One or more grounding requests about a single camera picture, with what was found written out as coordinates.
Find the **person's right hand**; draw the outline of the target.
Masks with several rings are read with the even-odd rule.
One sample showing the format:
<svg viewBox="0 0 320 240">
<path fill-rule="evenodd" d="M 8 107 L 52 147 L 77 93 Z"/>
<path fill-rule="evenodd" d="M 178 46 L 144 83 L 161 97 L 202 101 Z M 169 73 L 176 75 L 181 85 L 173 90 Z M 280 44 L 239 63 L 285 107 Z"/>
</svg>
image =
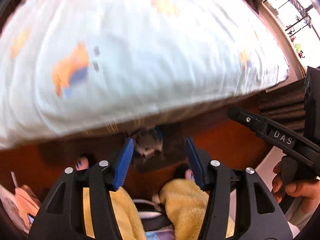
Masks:
<svg viewBox="0 0 320 240">
<path fill-rule="evenodd" d="M 272 180 L 272 194 L 277 203 L 282 201 L 283 195 L 280 191 L 283 181 L 281 179 L 281 161 L 273 168 L 276 174 Z M 302 213 L 307 214 L 315 211 L 319 205 L 319 180 L 318 179 L 304 179 L 294 181 L 285 186 L 287 195 L 297 198 L 302 197 Z"/>
</svg>

